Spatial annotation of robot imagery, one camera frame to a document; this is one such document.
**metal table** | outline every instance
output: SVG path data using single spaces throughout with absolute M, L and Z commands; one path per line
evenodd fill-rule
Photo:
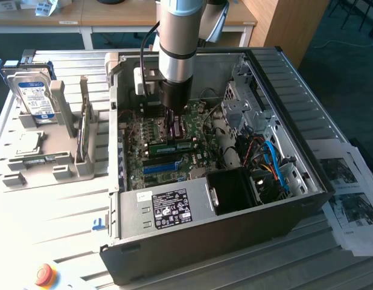
M 286 237 L 118 288 L 99 254 L 100 233 L 91 233 L 94 218 L 109 206 L 108 99 L 104 55 L 108 51 L 38 51 L 37 60 L 52 60 L 73 112 L 80 110 L 78 76 L 89 76 L 89 96 L 100 111 L 96 175 L 93 180 L 11 193 L 0 192 L 0 246 L 54 260 L 72 275 L 97 288 L 111 289 L 360 289 L 373 288 L 373 257 L 353 257 L 333 238 L 323 215 L 301 221 Z M 256 57 L 286 103 L 305 138 L 340 138 L 306 84 L 274 48 L 254 49 Z M 0 163 L 15 138 L 19 110 L 8 95 L 0 116 Z

